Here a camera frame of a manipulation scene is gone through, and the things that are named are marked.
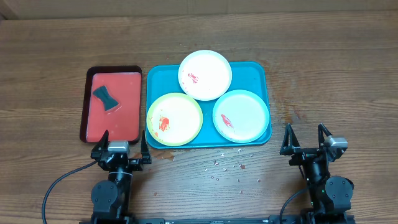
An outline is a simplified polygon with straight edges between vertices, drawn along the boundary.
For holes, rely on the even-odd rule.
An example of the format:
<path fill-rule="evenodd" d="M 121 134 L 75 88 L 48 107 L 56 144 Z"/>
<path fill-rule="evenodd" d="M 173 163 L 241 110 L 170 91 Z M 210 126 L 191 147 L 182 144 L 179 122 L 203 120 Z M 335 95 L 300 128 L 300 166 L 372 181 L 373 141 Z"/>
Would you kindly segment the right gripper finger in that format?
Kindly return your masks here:
<path fill-rule="evenodd" d="M 331 136 L 332 133 L 325 127 L 323 123 L 318 125 L 318 144 L 319 147 L 329 147 L 330 143 L 326 141 L 326 138 Z"/>
<path fill-rule="evenodd" d="M 298 153 L 300 144 L 290 123 L 285 126 L 284 140 L 280 148 L 280 155 L 291 156 Z"/>

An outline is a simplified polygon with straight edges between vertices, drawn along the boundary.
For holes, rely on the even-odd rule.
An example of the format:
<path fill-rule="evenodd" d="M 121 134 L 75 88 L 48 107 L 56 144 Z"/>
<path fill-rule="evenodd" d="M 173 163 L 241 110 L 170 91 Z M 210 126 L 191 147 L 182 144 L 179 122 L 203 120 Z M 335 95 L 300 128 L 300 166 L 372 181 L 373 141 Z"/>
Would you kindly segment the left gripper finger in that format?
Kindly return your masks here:
<path fill-rule="evenodd" d="M 108 150 L 108 143 L 109 143 L 108 138 L 109 138 L 109 131 L 106 130 L 101 139 L 96 143 L 94 148 L 91 150 L 90 157 L 92 159 L 101 159 L 102 154 Z"/>
<path fill-rule="evenodd" d="M 146 131 L 142 131 L 141 137 L 141 164 L 152 164 L 152 158 L 146 142 Z"/>

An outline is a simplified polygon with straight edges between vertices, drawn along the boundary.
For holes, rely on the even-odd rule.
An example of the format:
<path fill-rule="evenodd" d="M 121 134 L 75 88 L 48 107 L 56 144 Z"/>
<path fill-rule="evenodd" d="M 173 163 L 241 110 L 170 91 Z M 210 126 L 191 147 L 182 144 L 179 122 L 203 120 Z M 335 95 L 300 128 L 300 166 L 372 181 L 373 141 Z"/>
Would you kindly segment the yellow-green plate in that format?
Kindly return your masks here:
<path fill-rule="evenodd" d="M 168 93 L 148 109 L 149 135 L 165 146 L 182 146 L 194 140 L 203 124 L 203 112 L 192 97 L 184 93 Z"/>

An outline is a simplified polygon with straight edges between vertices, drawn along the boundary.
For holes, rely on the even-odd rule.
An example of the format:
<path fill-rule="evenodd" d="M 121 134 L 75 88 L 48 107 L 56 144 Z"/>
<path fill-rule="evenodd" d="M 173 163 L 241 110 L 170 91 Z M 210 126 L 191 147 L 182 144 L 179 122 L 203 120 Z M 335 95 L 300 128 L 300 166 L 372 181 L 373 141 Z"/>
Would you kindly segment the green and orange sponge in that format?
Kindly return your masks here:
<path fill-rule="evenodd" d="M 109 94 L 109 91 L 105 85 L 95 89 L 93 91 L 93 95 L 103 103 L 105 111 L 109 111 L 119 105 L 118 101 Z"/>

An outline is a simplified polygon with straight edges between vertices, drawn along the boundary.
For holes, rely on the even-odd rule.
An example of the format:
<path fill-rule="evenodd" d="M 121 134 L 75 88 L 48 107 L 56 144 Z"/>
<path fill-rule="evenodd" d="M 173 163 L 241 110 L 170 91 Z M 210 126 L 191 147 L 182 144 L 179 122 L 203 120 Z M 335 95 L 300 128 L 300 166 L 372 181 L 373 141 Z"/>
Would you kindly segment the white plate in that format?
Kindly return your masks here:
<path fill-rule="evenodd" d="M 219 98 L 227 92 L 233 79 L 229 62 L 212 50 L 197 50 L 187 55 L 177 76 L 181 89 L 200 101 Z"/>

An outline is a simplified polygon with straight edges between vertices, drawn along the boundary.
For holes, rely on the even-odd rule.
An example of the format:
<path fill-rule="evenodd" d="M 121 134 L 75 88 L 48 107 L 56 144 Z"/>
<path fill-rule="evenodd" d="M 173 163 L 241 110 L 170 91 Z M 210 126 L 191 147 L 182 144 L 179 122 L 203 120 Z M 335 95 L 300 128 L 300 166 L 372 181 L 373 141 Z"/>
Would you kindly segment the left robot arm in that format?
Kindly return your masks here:
<path fill-rule="evenodd" d="M 130 158 L 128 141 L 110 141 L 109 131 L 91 151 L 91 158 L 108 172 L 108 178 L 98 182 L 91 191 L 93 214 L 90 224 L 138 223 L 129 211 L 133 172 L 143 170 L 152 163 L 146 142 L 141 143 L 141 157 Z"/>

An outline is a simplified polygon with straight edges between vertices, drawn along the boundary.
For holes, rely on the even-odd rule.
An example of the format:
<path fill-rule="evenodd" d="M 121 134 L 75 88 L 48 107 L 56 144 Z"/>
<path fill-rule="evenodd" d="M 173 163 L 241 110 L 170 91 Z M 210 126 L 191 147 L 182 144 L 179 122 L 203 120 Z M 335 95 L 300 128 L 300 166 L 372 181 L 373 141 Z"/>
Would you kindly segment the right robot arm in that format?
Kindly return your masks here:
<path fill-rule="evenodd" d="M 343 136 L 334 136 L 324 126 L 318 125 L 318 147 L 302 148 L 290 124 L 285 127 L 280 154 L 290 156 L 290 166 L 297 166 L 306 187 L 290 196 L 279 212 L 279 223 L 354 223 L 354 217 L 346 212 L 351 209 L 354 183 L 342 176 L 332 176 L 330 163 L 339 159 L 347 150 Z M 300 214 L 285 216 L 287 205 L 299 195 L 309 193 L 311 207 Z"/>

